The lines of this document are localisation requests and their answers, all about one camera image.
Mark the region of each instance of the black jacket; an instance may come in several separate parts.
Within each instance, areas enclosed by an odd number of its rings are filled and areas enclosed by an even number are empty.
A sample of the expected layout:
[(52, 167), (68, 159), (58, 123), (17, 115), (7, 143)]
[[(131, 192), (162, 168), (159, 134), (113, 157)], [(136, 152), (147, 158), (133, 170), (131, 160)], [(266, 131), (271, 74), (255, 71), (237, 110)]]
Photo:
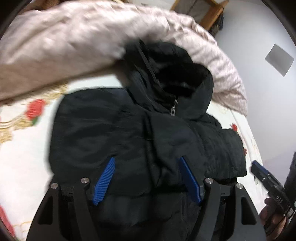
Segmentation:
[(116, 171), (91, 211), (102, 240), (186, 240), (199, 207), (177, 160), (186, 155), (218, 181), (242, 177), (242, 141), (206, 113), (212, 75), (184, 49), (140, 41), (127, 46), (124, 60), (128, 88), (81, 90), (62, 100), (49, 153), (54, 179), (88, 177), (113, 156)]

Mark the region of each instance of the human hand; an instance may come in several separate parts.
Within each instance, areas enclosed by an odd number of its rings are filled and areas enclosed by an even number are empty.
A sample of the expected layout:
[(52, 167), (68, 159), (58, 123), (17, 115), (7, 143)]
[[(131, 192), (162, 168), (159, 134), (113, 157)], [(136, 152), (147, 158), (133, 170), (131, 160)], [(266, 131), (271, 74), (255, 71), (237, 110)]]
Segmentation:
[[(275, 210), (275, 202), (272, 198), (266, 198), (264, 200), (266, 206), (262, 209), (261, 213), (260, 213), (260, 219), (261, 222), (263, 224), (263, 226), (265, 225), (266, 221), (268, 220), (270, 213)], [(277, 225), (275, 230), (267, 236), (267, 241), (271, 241), (276, 239), (280, 233), (283, 231), (285, 224), (286, 224), (287, 218), (283, 218), (283, 216), (281, 214), (274, 214), (272, 217), (272, 223), (274, 225)]]

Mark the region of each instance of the gray square panel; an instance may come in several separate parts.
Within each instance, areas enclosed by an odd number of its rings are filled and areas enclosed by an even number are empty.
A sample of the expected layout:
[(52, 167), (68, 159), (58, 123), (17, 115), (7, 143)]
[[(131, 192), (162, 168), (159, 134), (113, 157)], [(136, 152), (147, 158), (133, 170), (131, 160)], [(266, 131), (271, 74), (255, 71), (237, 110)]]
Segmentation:
[(294, 59), (278, 45), (274, 45), (265, 60), (270, 63), (282, 76), (290, 69)]

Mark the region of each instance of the zipper pull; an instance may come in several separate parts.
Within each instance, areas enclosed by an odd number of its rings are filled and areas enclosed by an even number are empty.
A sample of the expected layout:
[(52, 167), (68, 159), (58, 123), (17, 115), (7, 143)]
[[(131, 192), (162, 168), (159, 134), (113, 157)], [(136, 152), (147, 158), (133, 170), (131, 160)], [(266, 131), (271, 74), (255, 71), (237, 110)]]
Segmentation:
[(170, 115), (171, 116), (175, 116), (176, 114), (176, 110), (174, 109), (174, 107), (170, 110)]
[(171, 116), (175, 116), (175, 114), (176, 114), (176, 105), (178, 104), (178, 100), (177, 99), (175, 99), (175, 102), (174, 102), (174, 104), (173, 104), (173, 106), (172, 106), (172, 108), (171, 108), (171, 110), (170, 110), (170, 115)]

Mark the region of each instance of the pink blanket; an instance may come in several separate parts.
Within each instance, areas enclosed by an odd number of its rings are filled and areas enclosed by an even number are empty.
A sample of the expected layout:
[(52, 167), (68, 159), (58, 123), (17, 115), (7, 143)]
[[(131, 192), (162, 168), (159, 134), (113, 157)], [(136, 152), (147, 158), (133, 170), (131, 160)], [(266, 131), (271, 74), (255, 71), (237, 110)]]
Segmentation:
[(67, 1), (19, 15), (0, 41), (0, 100), (113, 64), (134, 39), (172, 42), (214, 79), (213, 100), (247, 114), (236, 68), (192, 17), (109, 1)]

